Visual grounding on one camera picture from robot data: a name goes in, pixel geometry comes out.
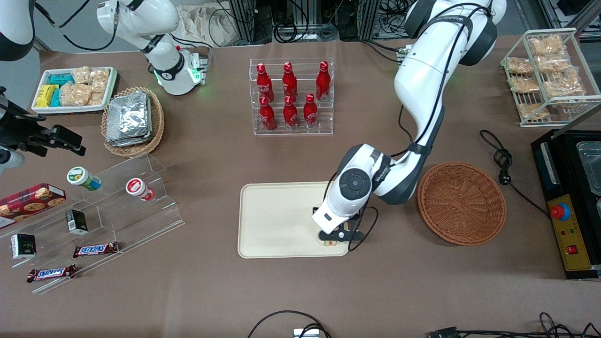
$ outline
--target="wicker basket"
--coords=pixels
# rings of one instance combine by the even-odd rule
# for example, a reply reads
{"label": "wicker basket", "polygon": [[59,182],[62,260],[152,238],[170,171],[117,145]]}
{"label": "wicker basket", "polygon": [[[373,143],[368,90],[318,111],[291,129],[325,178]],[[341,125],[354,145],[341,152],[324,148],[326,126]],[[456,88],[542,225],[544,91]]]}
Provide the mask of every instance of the wicker basket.
{"label": "wicker basket", "polygon": [[458,245],[490,241],[507,216],[505,198],[496,182],[464,162],[430,169],[419,183],[418,207],[432,231]]}
{"label": "wicker basket", "polygon": [[[128,89],[125,89],[125,90],[117,93],[115,95],[115,97],[129,95],[138,90],[143,91],[150,96],[150,108],[151,108],[150,114],[152,115],[152,127],[153,127],[154,137],[152,140],[150,140],[149,143],[134,144],[132,146],[127,146],[127,147],[113,147],[110,144],[108,144],[107,142],[105,142],[105,148],[107,148],[111,153],[113,153],[115,155],[132,158],[132,157],[136,157],[143,153],[150,153],[159,145],[160,139],[163,137],[163,131],[165,129],[165,118],[163,115],[163,107],[160,105],[159,99],[156,97],[156,95],[150,89],[140,88],[140,87],[128,88]],[[102,136],[105,137],[105,139],[106,139],[106,119],[108,116],[108,109],[109,108],[107,106],[105,108],[105,111],[102,113],[102,124],[100,125],[100,132],[102,133]]]}

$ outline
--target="red emergency stop button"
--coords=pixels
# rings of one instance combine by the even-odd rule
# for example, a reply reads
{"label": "red emergency stop button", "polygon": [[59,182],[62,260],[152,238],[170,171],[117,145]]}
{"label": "red emergency stop button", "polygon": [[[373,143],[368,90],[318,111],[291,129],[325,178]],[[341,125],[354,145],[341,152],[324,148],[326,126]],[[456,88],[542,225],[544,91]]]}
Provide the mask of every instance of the red emergency stop button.
{"label": "red emergency stop button", "polygon": [[570,207],[568,207],[565,203],[552,206],[551,217],[560,221],[567,221],[570,218]]}
{"label": "red emergency stop button", "polygon": [[568,245],[567,254],[577,254],[577,253],[578,253],[578,249],[576,248],[575,245]]}

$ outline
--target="clear acrylic shelf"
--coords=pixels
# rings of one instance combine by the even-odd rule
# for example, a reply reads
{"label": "clear acrylic shelf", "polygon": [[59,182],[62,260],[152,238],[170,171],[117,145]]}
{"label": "clear acrylic shelf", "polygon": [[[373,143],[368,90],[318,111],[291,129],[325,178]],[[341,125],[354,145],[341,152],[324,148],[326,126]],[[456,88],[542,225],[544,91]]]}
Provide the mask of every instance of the clear acrylic shelf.
{"label": "clear acrylic shelf", "polygon": [[[319,74],[319,64],[322,61],[329,63],[330,82],[330,100],[321,102],[316,100],[317,104],[317,127],[307,129],[305,119],[302,117],[305,97],[308,93],[315,93],[316,78]],[[298,99],[294,106],[298,110],[299,127],[295,131],[288,131],[285,128],[284,116],[284,89],[282,87],[282,76],[284,75],[284,63],[292,63],[294,75],[296,75],[298,84]],[[273,93],[275,99],[270,104],[275,113],[275,120],[278,127],[274,131],[267,130],[261,122],[259,114],[259,90],[257,87],[257,64],[265,65],[267,74],[273,84]],[[251,94],[252,110],[252,129],[255,135],[262,136],[283,136],[283,135],[331,135],[334,133],[334,59],[333,58],[288,58],[288,59],[251,59],[248,77]]]}
{"label": "clear acrylic shelf", "polygon": [[[10,236],[28,233],[35,236],[37,254],[32,259],[14,260],[14,268],[22,271],[22,282],[32,269],[64,268],[75,264],[75,278],[120,257],[122,254],[155,239],[184,224],[173,199],[166,191],[163,179],[158,175],[165,170],[151,155],[128,159],[101,173],[102,186],[97,191],[82,188],[84,199],[58,209],[30,222],[22,222],[3,230],[0,242],[10,246]],[[133,177],[140,177],[154,189],[154,198],[142,201],[125,191],[125,184]],[[88,233],[82,236],[68,232],[65,213],[75,209],[85,214]],[[119,252],[110,255],[73,258],[75,246],[118,242]],[[70,281],[58,278],[33,283],[33,293],[44,293]]]}

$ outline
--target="red bottle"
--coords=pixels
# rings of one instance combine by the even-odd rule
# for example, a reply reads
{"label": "red bottle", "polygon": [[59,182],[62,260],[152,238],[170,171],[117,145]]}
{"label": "red bottle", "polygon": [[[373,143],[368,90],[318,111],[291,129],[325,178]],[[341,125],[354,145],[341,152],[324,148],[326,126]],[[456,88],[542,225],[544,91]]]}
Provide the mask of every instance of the red bottle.
{"label": "red bottle", "polygon": [[292,72],[292,63],[286,62],[284,64],[282,84],[284,86],[284,95],[292,97],[292,101],[296,102],[298,86],[296,85],[296,76]]}
{"label": "red bottle", "polygon": [[307,123],[307,129],[315,129],[317,127],[317,104],[315,103],[315,95],[307,94],[307,101],[303,107],[303,114],[305,115],[305,123]]}
{"label": "red bottle", "polygon": [[261,96],[266,97],[269,100],[269,103],[273,102],[273,85],[271,84],[271,78],[265,71],[264,64],[257,64],[257,73],[257,86],[259,87],[259,93],[261,93]]}
{"label": "red bottle", "polygon": [[322,61],[319,64],[319,74],[317,75],[317,90],[315,92],[318,101],[330,101],[330,73],[328,71],[329,64],[327,61]]}
{"label": "red bottle", "polygon": [[295,131],[299,127],[299,121],[297,117],[296,107],[291,96],[284,98],[284,121],[286,122],[286,130]]}
{"label": "red bottle", "polygon": [[267,98],[261,96],[259,99],[259,103],[261,104],[261,108],[259,109],[259,114],[261,114],[261,121],[267,130],[272,131],[278,127],[277,122],[275,121],[275,116],[273,114],[273,108],[269,105]]}

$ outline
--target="brown table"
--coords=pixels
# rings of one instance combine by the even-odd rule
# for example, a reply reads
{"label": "brown table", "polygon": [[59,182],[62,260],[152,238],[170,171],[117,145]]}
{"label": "brown table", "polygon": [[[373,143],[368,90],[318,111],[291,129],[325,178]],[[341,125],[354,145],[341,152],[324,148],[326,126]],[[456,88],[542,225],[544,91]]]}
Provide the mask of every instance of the brown table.
{"label": "brown table", "polygon": [[[546,132],[518,125],[500,59],[518,37],[503,37],[474,67],[459,67],[444,93],[445,121],[427,165],[470,162],[496,177],[492,149],[478,137],[489,129],[513,154],[515,184],[538,204],[542,192],[529,149]],[[408,41],[390,42],[403,46]],[[248,94],[250,58],[335,57],[335,132],[328,137],[255,137]],[[168,193],[186,224],[44,295],[32,295],[26,273],[0,255],[2,337],[246,337],[264,315],[308,312],[335,337],[422,337],[438,328],[537,330],[538,314],[582,329],[598,325],[599,284],[563,280],[549,221],[503,187],[507,222],[492,242],[456,247],[425,225],[415,198],[386,206],[363,246],[345,257],[254,259],[236,251],[240,189],[247,183],[327,180],[346,150],[369,143],[392,153],[408,140],[396,124],[400,102],[395,64],[360,43],[269,44],[215,50],[207,85],[166,94],[139,52],[41,53],[42,69],[112,66],[119,89],[151,88],[166,114],[165,136],[153,155],[168,170]],[[592,118],[587,125],[598,126]],[[74,191],[65,173],[75,165],[98,172],[123,161],[102,145],[99,115],[49,118],[84,136],[79,158],[50,150],[27,154],[1,177],[0,195],[48,182]],[[408,116],[403,123],[415,132]],[[301,170],[309,164],[308,171]],[[257,337],[288,337],[307,321],[280,315]]]}

